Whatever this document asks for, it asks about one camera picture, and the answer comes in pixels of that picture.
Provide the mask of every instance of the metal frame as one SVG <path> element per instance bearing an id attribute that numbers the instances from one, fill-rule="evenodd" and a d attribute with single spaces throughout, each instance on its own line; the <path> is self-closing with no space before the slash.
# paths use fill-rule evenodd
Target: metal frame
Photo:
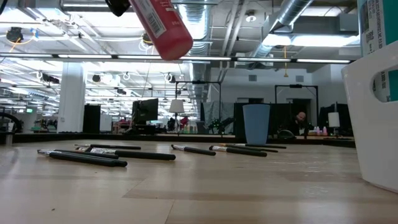
<path id="1" fill-rule="evenodd" d="M 318 124 L 318 117 L 319 117 L 319 94 L 318 94 L 318 86 L 316 85 L 275 85 L 275 104 L 278 103 L 278 96 L 277 96 L 277 89 L 278 87 L 289 87 L 289 88 L 314 88 L 315 89 L 315 97 L 317 100 L 317 124 Z"/>
<path id="2" fill-rule="evenodd" d="M 220 99 L 220 103 L 218 104 L 218 119 L 221 122 L 221 82 L 207 82 L 207 81 L 176 81 L 175 82 L 175 99 L 177 99 L 177 91 L 178 91 L 178 84 L 179 83 L 192 83 L 192 84 L 218 84 L 220 87 L 218 91 L 218 97 Z"/>

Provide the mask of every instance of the small bottle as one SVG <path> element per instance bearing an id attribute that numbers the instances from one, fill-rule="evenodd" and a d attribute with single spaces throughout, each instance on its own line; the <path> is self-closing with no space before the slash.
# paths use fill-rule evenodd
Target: small bottle
<path id="1" fill-rule="evenodd" d="M 326 127 L 323 127 L 322 134 L 323 134 L 324 136 L 328 136 L 328 130 L 327 130 Z"/>

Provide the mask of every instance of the pillar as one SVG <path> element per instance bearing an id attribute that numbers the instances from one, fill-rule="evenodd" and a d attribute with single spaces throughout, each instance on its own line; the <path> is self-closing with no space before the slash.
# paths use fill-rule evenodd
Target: pillar
<path id="1" fill-rule="evenodd" d="M 24 122 L 23 133 L 32 133 L 31 129 L 37 119 L 37 107 L 26 107 L 26 112 L 22 116 L 22 122 Z"/>
<path id="2" fill-rule="evenodd" d="M 57 132 L 82 132 L 87 74 L 80 62 L 64 62 Z"/>
<path id="3" fill-rule="evenodd" d="M 398 40 L 397 0 L 358 0 L 362 55 L 367 56 Z M 373 92 L 382 102 L 398 100 L 398 70 L 380 71 Z"/>

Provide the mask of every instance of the ceiling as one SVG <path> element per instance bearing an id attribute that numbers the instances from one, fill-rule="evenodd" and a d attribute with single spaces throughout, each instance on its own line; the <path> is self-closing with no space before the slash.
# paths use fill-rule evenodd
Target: ceiling
<path id="1" fill-rule="evenodd" d="M 114 16 L 106 7 L 45 7 L 36 11 L 12 6 L 12 2 L 0 16 L 0 49 L 2 52 L 14 53 L 50 53 L 50 54 L 154 54 L 155 48 L 143 44 L 141 35 L 144 33 L 139 19 L 134 12 L 126 12 L 121 17 Z M 188 27 L 195 43 L 208 45 L 208 55 L 222 55 L 223 43 L 228 31 L 227 24 L 234 19 L 234 26 L 240 13 L 230 18 L 235 1 L 207 1 L 210 10 L 209 34 L 204 39 L 196 35 L 197 27 Z M 242 20 L 237 39 L 231 48 L 231 55 L 236 53 L 249 54 L 263 39 L 261 30 L 267 16 L 277 13 L 282 1 L 248 1 L 247 10 L 254 10 L 256 20 Z M 102 4 L 103 1 L 63 1 L 64 4 Z M 340 14 L 355 14 L 356 1 L 315 0 L 302 17 L 337 17 Z M 21 27 L 24 35 L 22 44 L 6 39 L 10 27 Z M 358 44 L 344 47 L 309 47 L 288 45 L 285 48 L 274 47 L 273 57 L 288 58 L 332 58 L 356 60 L 360 57 Z M 44 86 L 48 85 L 39 78 L 44 73 L 62 81 L 62 63 L 60 61 L 21 60 L 18 58 L 0 58 L 1 84 Z M 175 84 L 165 81 L 168 74 L 174 75 L 180 81 L 192 81 L 194 74 L 191 63 L 148 63 L 148 62 L 84 62 L 88 72 L 86 102 L 99 103 L 105 113 L 129 114 L 133 100 L 147 97 L 172 99 Z M 283 63 L 275 64 L 274 68 L 283 67 Z M 311 69 L 310 64 L 289 65 L 290 68 Z M 95 83 L 93 75 L 100 75 L 106 82 Z M 231 77 L 227 83 L 237 78 Z M 116 90 L 96 89 L 96 87 L 113 86 L 131 87 L 127 95 L 120 95 Z M 180 97 L 186 98 L 186 110 L 190 116 L 197 113 L 197 93 L 205 97 L 206 86 L 185 85 Z M 38 105 L 41 113 L 56 113 L 59 103 L 58 87 L 54 88 L 6 88 L 2 87 L 0 103 L 6 108 L 16 106 Z M 170 101 L 163 103 L 160 113 L 167 114 Z"/>

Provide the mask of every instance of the computer monitor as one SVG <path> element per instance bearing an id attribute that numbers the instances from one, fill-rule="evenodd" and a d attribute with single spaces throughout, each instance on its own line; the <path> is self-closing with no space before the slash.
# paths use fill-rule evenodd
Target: computer monitor
<path id="1" fill-rule="evenodd" d="M 157 120 L 159 99 L 135 101 L 132 104 L 132 115 L 137 123 Z"/>

